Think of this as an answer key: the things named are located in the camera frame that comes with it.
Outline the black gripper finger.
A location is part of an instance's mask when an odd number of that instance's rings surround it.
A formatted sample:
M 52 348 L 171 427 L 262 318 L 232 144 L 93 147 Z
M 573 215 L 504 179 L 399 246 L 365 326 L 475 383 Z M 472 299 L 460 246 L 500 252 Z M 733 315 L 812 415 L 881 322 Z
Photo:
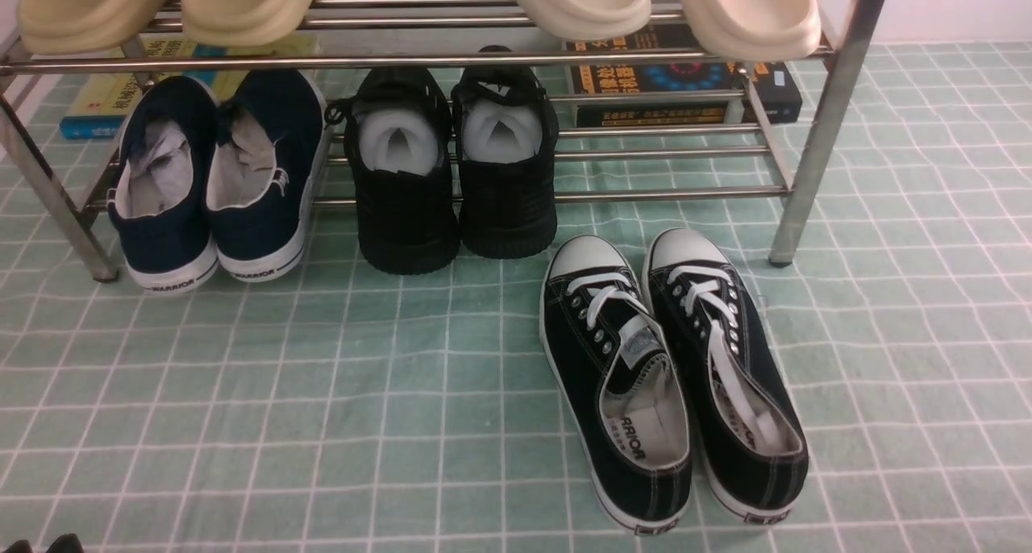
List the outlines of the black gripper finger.
M 54 539 L 54 542 L 49 545 L 49 549 L 45 553 L 84 553 L 84 547 L 80 545 L 80 538 L 77 534 L 62 534 Z

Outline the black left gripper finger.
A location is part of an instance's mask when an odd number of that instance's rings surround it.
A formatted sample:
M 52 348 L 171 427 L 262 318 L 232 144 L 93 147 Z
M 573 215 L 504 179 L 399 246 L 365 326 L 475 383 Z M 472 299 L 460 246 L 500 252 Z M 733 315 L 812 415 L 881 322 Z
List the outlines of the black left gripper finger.
M 3 553 L 32 553 L 33 549 L 28 541 L 17 541 L 3 551 Z

